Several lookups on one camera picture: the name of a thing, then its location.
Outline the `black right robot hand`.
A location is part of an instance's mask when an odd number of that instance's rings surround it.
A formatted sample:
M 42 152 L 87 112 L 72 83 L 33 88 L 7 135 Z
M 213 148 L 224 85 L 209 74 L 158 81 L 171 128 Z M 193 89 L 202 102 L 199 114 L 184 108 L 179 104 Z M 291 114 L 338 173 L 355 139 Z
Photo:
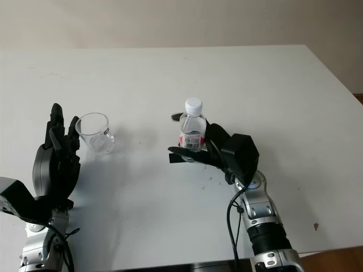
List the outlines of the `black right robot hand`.
M 205 131 L 205 146 L 206 151 L 201 150 L 193 152 L 186 148 L 169 147 L 168 150 L 170 163 L 184 163 L 184 162 L 197 162 L 206 165 L 214 166 L 220 169 L 225 174 L 225 180 L 229 185 L 232 185 L 235 181 L 235 175 L 226 164 L 225 159 L 222 158 L 222 147 L 229 140 L 231 136 L 226 130 L 215 123 L 210 124 L 206 121 Z

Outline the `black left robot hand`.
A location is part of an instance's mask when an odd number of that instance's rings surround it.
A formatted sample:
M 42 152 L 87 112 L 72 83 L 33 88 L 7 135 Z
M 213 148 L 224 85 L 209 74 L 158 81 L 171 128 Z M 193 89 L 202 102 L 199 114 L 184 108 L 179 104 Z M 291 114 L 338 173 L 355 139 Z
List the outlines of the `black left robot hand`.
M 74 190 L 80 172 L 79 134 L 73 117 L 65 133 L 62 107 L 52 106 L 47 123 L 45 141 L 38 148 L 32 170 L 32 181 L 37 197 L 49 200 L 54 206 L 73 207 L 69 196 Z

